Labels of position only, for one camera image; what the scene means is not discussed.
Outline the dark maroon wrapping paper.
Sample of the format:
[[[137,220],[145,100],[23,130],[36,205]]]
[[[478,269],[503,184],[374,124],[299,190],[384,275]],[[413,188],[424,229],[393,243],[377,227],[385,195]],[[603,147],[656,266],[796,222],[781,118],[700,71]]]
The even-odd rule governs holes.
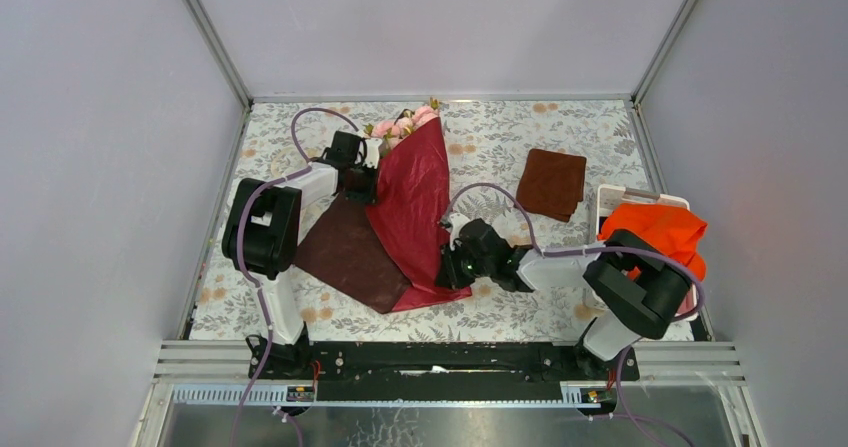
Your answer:
[[[440,287],[439,222],[450,194],[442,121],[434,117],[379,164],[377,201],[336,197],[298,246],[296,267],[379,314],[471,296]]]

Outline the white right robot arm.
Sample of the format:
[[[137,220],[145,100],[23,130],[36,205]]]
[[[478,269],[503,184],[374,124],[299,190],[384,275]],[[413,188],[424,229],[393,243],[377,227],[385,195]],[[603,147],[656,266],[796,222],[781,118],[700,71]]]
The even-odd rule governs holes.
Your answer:
[[[480,278],[518,293],[581,284],[604,303],[605,312],[573,348],[575,369],[589,379],[601,377],[636,341],[664,337],[697,281],[626,229],[579,249],[542,251],[510,245],[482,219],[450,214],[440,225],[450,238],[440,248],[439,287],[459,290]]]

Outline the pink rose stem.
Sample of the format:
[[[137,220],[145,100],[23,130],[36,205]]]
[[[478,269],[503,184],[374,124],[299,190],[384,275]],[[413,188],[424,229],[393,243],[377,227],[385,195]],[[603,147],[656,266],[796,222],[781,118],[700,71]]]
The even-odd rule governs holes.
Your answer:
[[[426,104],[416,110],[405,109],[396,119],[395,124],[400,127],[403,136],[409,135],[431,120],[439,118],[441,105],[438,99],[430,98]]]

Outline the peach rose stem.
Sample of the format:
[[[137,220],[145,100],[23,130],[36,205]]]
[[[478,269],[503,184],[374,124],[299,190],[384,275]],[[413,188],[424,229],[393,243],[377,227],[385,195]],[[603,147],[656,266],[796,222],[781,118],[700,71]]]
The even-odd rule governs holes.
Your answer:
[[[388,155],[403,140],[401,126],[392,120],[366,124],[364,133],[369,139],[377,139],[375,145],[381,157]]]

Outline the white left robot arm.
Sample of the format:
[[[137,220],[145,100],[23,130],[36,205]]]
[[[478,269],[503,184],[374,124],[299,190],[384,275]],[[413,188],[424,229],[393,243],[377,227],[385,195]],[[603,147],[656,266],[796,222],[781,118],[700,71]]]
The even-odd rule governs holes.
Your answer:
[[[224,256],[252,284],[266,332],[247,339],[258,359],[288,378],[309,368],[305,323],[296,305],[291,267],[301,214],[311,204],[344,193],[366,205],[377,200],[380,139],[338,131],[329,147],[304,168],[281,178],[242,179],[221,241]]]

